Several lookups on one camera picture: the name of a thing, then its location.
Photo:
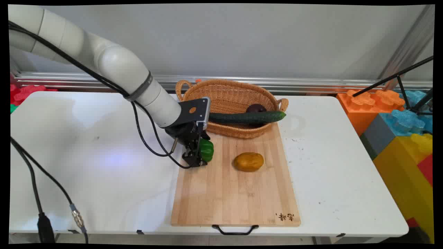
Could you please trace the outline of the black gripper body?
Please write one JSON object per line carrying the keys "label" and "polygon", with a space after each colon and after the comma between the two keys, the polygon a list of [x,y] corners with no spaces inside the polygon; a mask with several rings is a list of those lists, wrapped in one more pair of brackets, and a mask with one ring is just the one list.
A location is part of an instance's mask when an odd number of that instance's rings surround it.
{"label": "black gripper body", "polygon": [[187,122],[177,126],[165,128],[166,134],[174,139],[171,153],[174,152],[178,143],[185,146],[189,143],[197,143],[199,136],[205,138],[205,126],[201,122]]}

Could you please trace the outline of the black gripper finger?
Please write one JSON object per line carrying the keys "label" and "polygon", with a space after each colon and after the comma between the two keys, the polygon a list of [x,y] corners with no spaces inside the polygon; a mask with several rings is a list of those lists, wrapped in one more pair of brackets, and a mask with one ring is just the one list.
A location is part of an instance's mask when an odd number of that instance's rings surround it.
{"label": "black gripper finger", "polygon": [[197,141],[197,158],[198,158],[198,167],[202,165],[206,165],[208,161],[208,142],[206,139],[199,136]]}
{"label": "black gripper finger", "polygon": [[189,143],[185,145],[185,151],[182,159],[187,164],[184,168],[193,168],[201,166],[201,152],[199,143]]}

